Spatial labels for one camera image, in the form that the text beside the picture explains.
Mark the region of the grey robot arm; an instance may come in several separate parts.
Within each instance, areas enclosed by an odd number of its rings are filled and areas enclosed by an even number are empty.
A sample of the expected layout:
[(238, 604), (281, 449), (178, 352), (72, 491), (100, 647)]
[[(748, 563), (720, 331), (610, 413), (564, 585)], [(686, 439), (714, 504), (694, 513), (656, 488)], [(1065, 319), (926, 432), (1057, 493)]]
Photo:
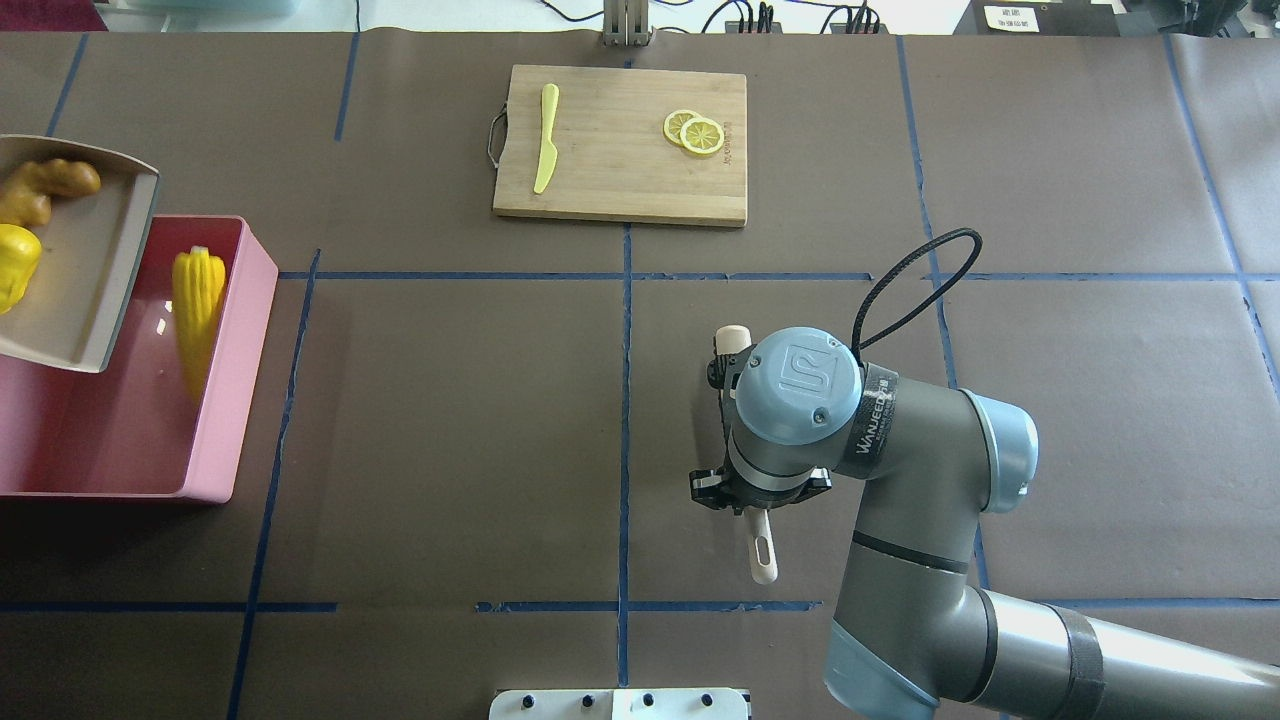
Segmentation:
[(1020, 407), (859, 363), (832, 334), (753, 341), (721, 327), (707, 379), (724, 461), (691, 496), (750, 518), (864, 487), (835, 606), (828, 693), (869, 719), (932, 719), (942, 701), (1020, 719), (1275, 719), (1277, 667), (1014, 598), (968, 580), (983, 512), (1036, 474)]

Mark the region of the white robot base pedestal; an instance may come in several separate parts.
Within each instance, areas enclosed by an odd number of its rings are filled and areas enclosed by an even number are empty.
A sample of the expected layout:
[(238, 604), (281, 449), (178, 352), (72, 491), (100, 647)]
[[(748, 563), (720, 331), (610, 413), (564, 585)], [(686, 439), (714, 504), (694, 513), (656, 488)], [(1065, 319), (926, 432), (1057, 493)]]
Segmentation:
[(751, 719), (748, 691), (730, 687), (508, 689), (489, 719)]

